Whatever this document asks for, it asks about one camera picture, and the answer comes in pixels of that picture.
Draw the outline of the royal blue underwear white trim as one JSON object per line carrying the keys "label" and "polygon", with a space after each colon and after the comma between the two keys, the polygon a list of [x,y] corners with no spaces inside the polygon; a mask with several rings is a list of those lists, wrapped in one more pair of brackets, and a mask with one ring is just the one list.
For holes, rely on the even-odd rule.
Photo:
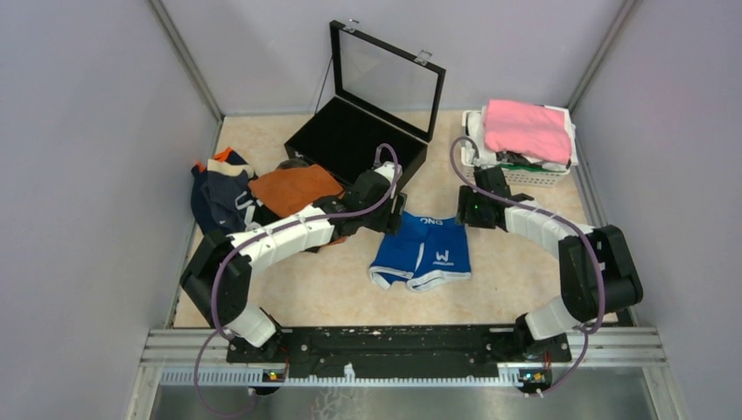
{"label": "royal blue underwear white trim", "polygon": [[466,228],[453,218],[402,214],[396,234],[383,237],[367,272],[384,290],[404,284],[414,292],[472,278]]}

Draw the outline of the orange underwear cream waistband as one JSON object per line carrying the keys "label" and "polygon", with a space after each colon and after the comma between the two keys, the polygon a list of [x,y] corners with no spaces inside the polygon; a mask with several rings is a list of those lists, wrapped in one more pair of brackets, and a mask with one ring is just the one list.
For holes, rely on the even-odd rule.
{"label": "orange underwear cream waistband", "polygon": [[319,165],[277,169],[248,182],[254,197],[281,218],[327,196],[341,196],[343,186]]}

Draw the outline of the olive grey underwear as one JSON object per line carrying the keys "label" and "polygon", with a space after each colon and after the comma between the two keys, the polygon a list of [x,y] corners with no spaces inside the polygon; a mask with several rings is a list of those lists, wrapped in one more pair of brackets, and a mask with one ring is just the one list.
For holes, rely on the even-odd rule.
{"label": "olive grey underwear", "polygon": [[277,167],[276,170],[289,170],[289,169],[297,169],[297,168],[306,168],[309,167],[310,164],[305,162],[301,158],[289,158],[281,162]]}

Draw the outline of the black display case glass lid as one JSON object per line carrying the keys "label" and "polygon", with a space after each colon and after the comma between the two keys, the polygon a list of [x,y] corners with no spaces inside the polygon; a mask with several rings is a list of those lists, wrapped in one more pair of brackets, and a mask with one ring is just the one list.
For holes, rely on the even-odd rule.
{"label": "black display case glass lid", "polygon": [[333,94],[284,144],[299,158],[351,185],[372,166],[380,144],[397,155],[404,188],[434,137],[446,71],[431,53],[407,52],[353,22],[329,24]]}

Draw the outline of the black underwear white trim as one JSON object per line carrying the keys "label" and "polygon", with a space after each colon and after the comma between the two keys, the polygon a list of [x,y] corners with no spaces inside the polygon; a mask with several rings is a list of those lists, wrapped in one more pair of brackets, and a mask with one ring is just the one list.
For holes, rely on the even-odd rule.
{"label": "black underwear white trim", "polygon": [[236,222],[233,232],[244,232],[251,228],[267,226],[282,219],[271,211],[262,201],[249,192],[243,192],[234,199]]}

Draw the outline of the dark blue underwear cream waistband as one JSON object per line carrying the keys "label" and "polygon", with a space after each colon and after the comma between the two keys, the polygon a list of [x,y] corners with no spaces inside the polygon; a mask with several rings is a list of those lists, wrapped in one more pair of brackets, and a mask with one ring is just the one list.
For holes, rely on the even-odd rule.
{"label": "dark blue underwear cream waistband", "polygon": [[213,220],[226,233],[256,228],[258,200],[249,190],[255,171],[247,164],[209,159],[206,166],[205,196]]}

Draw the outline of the navy underwear orange waistband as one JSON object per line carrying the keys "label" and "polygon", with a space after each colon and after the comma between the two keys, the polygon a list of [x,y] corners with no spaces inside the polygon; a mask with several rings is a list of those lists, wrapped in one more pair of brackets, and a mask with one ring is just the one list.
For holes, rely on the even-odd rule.
{"label": "navy underwear orange waistband", "polygon": [[190,172],[193,176],[190,204],[201,231],[206,234],[219,229],[225,235],[234,233],[235,198],[245,192],[242,170],[229,175],[209,171],[206,164],[197,162]]}

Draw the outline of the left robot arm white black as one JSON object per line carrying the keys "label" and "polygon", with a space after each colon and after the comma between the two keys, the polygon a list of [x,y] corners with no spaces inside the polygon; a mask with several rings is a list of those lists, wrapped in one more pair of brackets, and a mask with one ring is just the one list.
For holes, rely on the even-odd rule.
{"label": "left robot arm white black", "polygon": [[401,226],[406,200],[396,182],[399,164],[363,172],[341,196],[317,199],[299,212],[241,233],[214,230],[204,236],[179,282],[204,319],[221,336],[247,341],[259,361],[280,351],[279,326],[249,302],[250,279],[295,254],[355,235],[360,229],[391,234]]}

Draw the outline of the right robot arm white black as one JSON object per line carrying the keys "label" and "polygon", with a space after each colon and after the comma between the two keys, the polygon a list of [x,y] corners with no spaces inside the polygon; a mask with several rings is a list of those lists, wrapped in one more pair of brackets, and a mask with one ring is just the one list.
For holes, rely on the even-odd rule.
{"label": "right robot arm white black", "polygon": [[513,194],[498,167],[478,169],[474,178],[458,190],[458,224],[519,235],[558,261],[559,295],[515,321],[513,348],[520,358],[535,361],[555,337],[642,301],[643,286],[621,229],[578,224],[527,194]]}

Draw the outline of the white cloths in basket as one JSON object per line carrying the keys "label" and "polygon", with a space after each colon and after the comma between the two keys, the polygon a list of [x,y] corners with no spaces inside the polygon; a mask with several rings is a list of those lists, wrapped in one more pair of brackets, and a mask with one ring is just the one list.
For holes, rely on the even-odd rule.
{"label": "white cloths in basket", "polygon": [[465,117],[466,133],[478,152],[476,165],[514,165],[567,172],[578,165],[576,126],[565,108],[491,100]]}

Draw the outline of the white plastic basket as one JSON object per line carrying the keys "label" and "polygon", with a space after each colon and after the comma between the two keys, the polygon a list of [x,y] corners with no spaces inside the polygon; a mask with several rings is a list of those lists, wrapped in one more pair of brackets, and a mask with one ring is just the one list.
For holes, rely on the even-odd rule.
{"label": "white plastic basket", "polygon": [[474,181],[475,168],[500,166],[510,185],[551,187],[558,184],[571,173],[571,169],[579,164],[576,146],[576,125],[571,120],[571,113],[567,108],[546,106],[563,114],[564,129],[571,141],[571,156],[567,165],[537,160],[532,157],[507,152],[498,155],[489,150],[484,144],[484,124],[482,114],[487,110],[483,106],[480,110],[465,110],[461,116],[462,133],[470,137],[479,148],[479,156],[469,143],[460,149],[461,171],[464,176]]}

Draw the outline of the pink folded cloth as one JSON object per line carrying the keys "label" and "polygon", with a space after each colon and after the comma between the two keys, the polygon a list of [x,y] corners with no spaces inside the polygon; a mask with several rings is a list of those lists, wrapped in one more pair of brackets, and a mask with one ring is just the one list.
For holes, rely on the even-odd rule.
{"label": "pink folded cloth", "polygon": [[495,100],[483,116],[484,144],[494,152],[514,152],[567,165],[572,156],[570,122],[561,109],[533,103]]}

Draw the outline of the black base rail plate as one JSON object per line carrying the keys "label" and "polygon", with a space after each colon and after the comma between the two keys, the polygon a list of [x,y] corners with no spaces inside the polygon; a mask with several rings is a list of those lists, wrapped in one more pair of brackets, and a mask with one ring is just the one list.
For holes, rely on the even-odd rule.
{"label": "black base rail plate", "polygon": [[495,377],[504,364],[570,362],[565,334],[542,341],[516,325],[387,325],[284,328],[261,347],[234,338],[227,361],[277,364],[291,379],[339,378],[351,366],[360,379]]}

